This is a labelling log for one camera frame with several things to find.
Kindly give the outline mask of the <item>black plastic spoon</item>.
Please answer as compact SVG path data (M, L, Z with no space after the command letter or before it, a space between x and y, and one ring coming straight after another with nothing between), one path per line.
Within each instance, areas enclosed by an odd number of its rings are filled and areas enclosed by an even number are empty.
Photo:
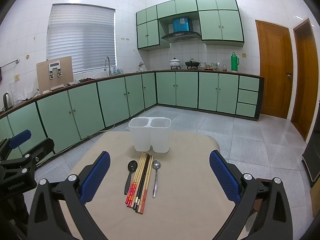
M137 167L138 167L138 163L135 160L131 160L127 165L127 169L129 171L129 174L127 176L127 180L126 180L126 184L125 184L125 188L124 188L125 195L127 195L128 191L130 189L131 176L136 171Z

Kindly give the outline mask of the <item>brown wooden door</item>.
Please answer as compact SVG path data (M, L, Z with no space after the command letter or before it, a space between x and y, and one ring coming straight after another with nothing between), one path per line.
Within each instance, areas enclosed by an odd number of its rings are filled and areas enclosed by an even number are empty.
M293 53L289 29L256 20L260 75L264 78L261 112L287 118L292 93Z
M297 89L291 122L304 140L311 129L318 93L318 56L309 19L293 29L297 51Z

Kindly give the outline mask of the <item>red patterned chopstick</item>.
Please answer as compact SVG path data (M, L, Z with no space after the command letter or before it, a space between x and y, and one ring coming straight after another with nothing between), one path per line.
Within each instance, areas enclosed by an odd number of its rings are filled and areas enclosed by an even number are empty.
M142 155L140 156L140 160L139 160L139 163L138 163L138 166L137 166L137 169L135 171L135 175L133 177L133 180L132 180L132 183L130 185L130 188L129 188L129 192L128 192L128 195L127 195L127 198L126 198L126 201L125 201L125 204L128 206L128 203L130 202L130 198L131 198L131 193L133 191L133 189L135 188L135 184L136 184L136 179L137 179L137 176L140 172L140 168L141 168L141 165L142 165L142 162L144 160L144 157L145 157L146 153L145 152L142 152Z
M132 203L132 200L133 200L133 195L134 195L134 193L135 193L136 186L137 186L138 176L137 176L137 179L136 179L135 188L133 189L133 191L132 191L132 193L131 193L130 202L128 203L128 206L127 206L127 207L131 207L131 203Z
M140 210L140 214L143 213L143 209L144 209L144 205L145 205L145 199L146 199L146 193L148 191L148 181L149 181L149 174L148 174L148 177L147 177L147 180L146 180L146 187L145 187L145 190L144 190L144 195L143 195L143 198L142 198L142 204L141 204L141 210Z

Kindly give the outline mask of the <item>black chopstick silver band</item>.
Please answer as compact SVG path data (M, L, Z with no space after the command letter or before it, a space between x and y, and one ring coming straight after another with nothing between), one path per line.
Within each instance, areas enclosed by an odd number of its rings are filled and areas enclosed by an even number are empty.
M137 191L137 194L136 194L136 199L135 199L135 202L134 202L134 205L133 205L133 209L137 212L137 205L138 205L138 200L140 198L140 195L141 195L141 191L142 191L142 188L143 188L143 179L146 175L146 172L147 172L147 169L148 169L148 164L149 164L149 159L150 159L150 154L147 154L146 155L146 160L145 160L145 165L144 165L144 169L143 169L143 172L142 172L142 177L141 177L141 180L140 180L140 184L139 184L139 188L138 188L138 191Z

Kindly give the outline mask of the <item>range hood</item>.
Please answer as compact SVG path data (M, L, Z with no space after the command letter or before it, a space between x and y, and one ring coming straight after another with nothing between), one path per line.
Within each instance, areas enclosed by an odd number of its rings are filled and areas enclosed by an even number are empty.
M178 31L175 33L170 33L162 37L163 40L168 41L169 43L185 41L190 39L201 39L201 35L195 31Z

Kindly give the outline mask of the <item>beige table mat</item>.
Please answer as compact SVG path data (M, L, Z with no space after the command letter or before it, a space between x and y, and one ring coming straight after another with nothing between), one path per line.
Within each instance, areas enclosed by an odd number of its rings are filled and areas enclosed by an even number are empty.
M108 239L212 239L234 208L210 168L209 155L217 148L208 135L172 131L170 150L153 153L161 167L151 172L141 214L125 204L127 165L140 159L129 132L105 133L72 173L79 174L101 152L110 154L110 168L86 204Z

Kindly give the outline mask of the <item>green upper kitchen cabinets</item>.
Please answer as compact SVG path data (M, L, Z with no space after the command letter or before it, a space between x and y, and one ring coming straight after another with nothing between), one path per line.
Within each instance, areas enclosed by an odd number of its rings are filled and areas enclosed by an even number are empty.
M206 45L242 47L245 43L236 0L171 0L136 13L137 47L169 48L172 43L162 37L174 33L172 21L181 17L192 21L193 31Z

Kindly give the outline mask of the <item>white pot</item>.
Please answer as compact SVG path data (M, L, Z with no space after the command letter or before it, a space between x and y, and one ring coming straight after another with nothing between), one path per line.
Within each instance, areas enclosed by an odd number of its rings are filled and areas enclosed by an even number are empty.
M180 69L181 68L181 62L180 60L173 58L170 60L170 69Z

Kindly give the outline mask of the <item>green thermos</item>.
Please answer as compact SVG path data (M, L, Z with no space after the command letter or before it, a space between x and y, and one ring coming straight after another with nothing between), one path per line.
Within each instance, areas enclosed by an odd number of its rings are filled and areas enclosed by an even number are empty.
M231 55L231 71L232 72L237 72L238 71L238 66L239 66L239 58L235 54L235 52L232 53Z

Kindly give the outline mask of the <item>green lower kitchen cabinets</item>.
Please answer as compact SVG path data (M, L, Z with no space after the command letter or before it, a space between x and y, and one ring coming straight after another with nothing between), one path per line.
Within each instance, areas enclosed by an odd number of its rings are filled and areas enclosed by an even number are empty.
M256 75L189 71L124 74L90 80L37 96L1 114L1 138L29 130L31 137L10 150L17 159L46 138L54 153L156 105L195 109L257 120L264 78Z

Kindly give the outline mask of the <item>blue box above hood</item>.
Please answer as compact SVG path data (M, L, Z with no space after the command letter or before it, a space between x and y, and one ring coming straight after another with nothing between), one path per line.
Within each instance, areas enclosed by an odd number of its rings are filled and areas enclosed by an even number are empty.
M192 21L188 17L176 18L172 21L173 31L193 31Z

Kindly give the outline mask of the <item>white twin utensil holder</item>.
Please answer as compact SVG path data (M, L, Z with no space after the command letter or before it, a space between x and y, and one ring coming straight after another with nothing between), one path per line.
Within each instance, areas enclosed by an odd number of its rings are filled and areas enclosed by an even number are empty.
M170 150L171 120L165 117L138 117L129 122L133 146L138 152L167 153Z

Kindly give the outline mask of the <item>window blind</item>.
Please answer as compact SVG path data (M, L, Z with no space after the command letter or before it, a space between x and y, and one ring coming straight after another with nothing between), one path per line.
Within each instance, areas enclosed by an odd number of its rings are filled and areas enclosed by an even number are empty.
M87 4L52 5L47 29L47 59L72 57L73 73L116 68L116 11Z

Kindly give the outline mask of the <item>cardboard box with label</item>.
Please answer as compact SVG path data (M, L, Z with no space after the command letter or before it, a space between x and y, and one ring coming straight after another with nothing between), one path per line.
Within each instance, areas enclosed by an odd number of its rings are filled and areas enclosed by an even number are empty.
M62 57L36 64L39 93L51 91L55 87L66 86L74 81L72 57Z

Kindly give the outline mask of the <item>green kitchen cabinets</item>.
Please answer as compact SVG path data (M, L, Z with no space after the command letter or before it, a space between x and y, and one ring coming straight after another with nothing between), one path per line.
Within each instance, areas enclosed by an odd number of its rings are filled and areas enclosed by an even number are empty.
M29 130L31 137L10 150L17 159L46 138L54 153L156 105L195 109L257 120L264 78L256 75L189 71L124 74L90 80L37 96L1 114L1 138Z
M181 17L192 21L193 31L206 45L242 47L245 43L236 0L171 0L136 13L137 47L169 48L172 43L162 37L174 33L172 21Z

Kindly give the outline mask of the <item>chrome faucet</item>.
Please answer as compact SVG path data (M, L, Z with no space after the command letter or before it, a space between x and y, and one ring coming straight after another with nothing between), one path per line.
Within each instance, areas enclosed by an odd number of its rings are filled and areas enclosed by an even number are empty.
M108 72L108 76L111 76L111 63L110 63L110 58L107 56L105 57L105 67L104 67L104 71Z

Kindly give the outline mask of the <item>glass jars on counter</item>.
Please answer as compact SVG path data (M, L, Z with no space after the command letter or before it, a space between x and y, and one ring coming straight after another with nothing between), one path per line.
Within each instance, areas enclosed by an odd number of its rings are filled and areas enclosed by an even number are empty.
M226 72L227 71L227 65L226 64L221 64L219 62L217 63L206 63L206 62L201 62L200 63L200 68L201 69L206 69L206 70L214 70L214 71L220 71L220 72Z

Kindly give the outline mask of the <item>black wok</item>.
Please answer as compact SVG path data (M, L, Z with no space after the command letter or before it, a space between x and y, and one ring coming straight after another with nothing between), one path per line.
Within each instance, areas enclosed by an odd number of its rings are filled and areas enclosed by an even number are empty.
M195 61L194 59L190 59L189 61L185 62L187 69L198 69L200 63Z

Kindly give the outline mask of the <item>plain wooden chopstick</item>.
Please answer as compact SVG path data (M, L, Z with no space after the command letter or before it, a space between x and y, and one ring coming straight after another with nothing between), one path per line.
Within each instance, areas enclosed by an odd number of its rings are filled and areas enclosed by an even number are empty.
M137 195L137 193L138 193L140 181L141 181L141 179L142 179L142 173L143 173L144 166L145 166L145 163L146 163L146 159L147 159L148 156L149 156L149 154L146 153L145 156L144 156L144 160L143 160L142 166L141 166L141 170L140 170L140 172L139 172L136 190L135 190L135 193L134 193L134 195L133 195L133 200L132 200L132 203L131 203L131 207L132 207L133 209L135 208L136 195Z

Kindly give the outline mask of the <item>metal spoon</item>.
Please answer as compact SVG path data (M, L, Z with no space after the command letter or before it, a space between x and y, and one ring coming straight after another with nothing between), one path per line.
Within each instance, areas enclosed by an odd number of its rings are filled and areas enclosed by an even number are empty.
M161 167L161 162L157 159L155 159L152 162L152 168L155 170L155 182L154 182L154 187L153 187L153 194L152 197L156 198L156 194L157 194L157 189L158 189L158 170Z

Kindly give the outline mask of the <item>steel kettle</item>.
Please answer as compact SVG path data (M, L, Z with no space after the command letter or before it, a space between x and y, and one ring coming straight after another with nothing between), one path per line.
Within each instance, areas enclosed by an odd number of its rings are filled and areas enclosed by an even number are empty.
M4 93L3 95L3 104L4 104L4 109L7 111L11 107L13 107L12 99L11 96L8 92Z

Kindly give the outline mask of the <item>black appliance on right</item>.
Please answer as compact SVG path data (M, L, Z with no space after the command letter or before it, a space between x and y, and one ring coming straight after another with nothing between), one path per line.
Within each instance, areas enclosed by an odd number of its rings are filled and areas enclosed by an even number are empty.
M306 165L310 186L316 183L319 178L319 169L320 169L320 158L319 158L319 131L315 131L312 133L310 141L303 153L303 161Z

